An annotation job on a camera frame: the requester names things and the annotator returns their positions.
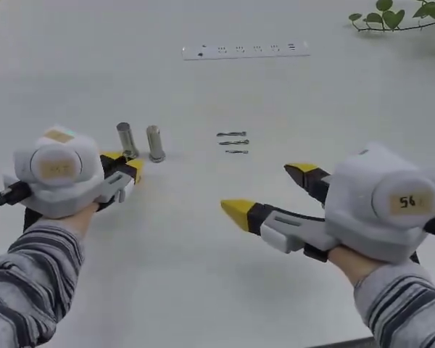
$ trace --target plant stem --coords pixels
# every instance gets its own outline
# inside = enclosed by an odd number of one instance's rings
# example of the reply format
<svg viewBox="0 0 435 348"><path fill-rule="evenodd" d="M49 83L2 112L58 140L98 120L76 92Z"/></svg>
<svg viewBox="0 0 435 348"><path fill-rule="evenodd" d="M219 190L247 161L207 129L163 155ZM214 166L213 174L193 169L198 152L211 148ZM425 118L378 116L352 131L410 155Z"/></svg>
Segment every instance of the plant stem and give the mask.
<svg viewBox="0 0 435 348"><path fill-rule="evenodd" d="M386 29L386 28L372 28L368 26L367 28L358 28L355 24L353 26L356 28L357 31L405 31L405 30L411 30L411 29L422 29L426 27L430 27L431 25L435 25L435 22L427 23L424 25L416 25L414 27L407 27L407 28L396 28L395 30L392 29Z"/></svg>

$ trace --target human hand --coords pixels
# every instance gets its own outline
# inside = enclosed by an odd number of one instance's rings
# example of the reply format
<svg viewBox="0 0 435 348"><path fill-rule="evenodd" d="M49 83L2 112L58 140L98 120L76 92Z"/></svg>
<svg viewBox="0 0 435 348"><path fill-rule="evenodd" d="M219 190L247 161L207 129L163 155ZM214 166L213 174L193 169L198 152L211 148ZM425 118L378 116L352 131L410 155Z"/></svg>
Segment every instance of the human hand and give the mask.
<svg viewBox="0 0 435 348"><path fill-rule="evenodd" d="M328 254L328 259L340 268L353 286L369 276L374 270L386 264L358 254L345 246L332 249Z"/></svg>

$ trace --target electrical outlet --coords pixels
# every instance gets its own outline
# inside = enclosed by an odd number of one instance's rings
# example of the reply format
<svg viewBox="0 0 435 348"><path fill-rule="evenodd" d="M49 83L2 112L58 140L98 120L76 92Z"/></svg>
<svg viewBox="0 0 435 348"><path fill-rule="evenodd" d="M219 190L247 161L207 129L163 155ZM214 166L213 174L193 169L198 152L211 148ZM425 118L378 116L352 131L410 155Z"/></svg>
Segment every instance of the electrical outlet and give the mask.
<svg viewBox="0 0 435 348"><path fill-rule="evenodd" d="M182 49L184 60L203 59L237 59L309 56L310 51L305 41L289 43L272 43L267 45L238 46L186 46Z"/></svg>

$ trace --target striped shirt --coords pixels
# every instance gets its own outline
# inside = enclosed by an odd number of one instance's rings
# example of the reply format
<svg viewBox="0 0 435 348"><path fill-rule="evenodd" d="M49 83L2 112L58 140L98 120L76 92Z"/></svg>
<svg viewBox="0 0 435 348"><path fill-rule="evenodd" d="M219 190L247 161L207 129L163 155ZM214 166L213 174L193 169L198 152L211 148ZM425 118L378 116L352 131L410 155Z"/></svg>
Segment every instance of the striped shirt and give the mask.
<svg viewBox="0 0 435 348"><path fill-rule="evenodd" d="M75 231L40 220L0 256L0 348L35 347L70 309L83 250ZM380 347L435 348L435 286L413 262L386 265L355 287Z"/></svg>
<svg viewBox="0 0 435 348"><path fill-rule="evenodd" d="M41 220L0 256L0 348L35 347L70 309L83 250L75 231Z"/></svg>
<svg viewBox="0 0 435 348"><path fill-rule="evenodd" d="M435 286L414 262L386 265L355 287L356 307L382 348L435 348Z"/></svg>

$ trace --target hand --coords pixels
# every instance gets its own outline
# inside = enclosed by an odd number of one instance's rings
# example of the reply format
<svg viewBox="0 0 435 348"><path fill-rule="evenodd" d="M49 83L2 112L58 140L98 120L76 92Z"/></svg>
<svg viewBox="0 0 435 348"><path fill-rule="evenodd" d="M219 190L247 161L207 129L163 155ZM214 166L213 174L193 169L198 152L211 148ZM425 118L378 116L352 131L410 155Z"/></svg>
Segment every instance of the hand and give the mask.
<svg viewBox="0 0 435 348"><path fill-rule="evenodd" d="M98 208L98 203L92 203L87 208L82 209L80 212L77 212L74 215L63 217L57 220L76 230L79 233L79 236L83 238L86 236L92 216L94 216Z"/></svg>
<svg viewBox="0 0 435 348"><path fill-rule="evenodd" d="M385 265L384 262L370 259L345 246L338 246L328 254L328 259L348 277L351 284L356 285L374 270Z"/></svg>

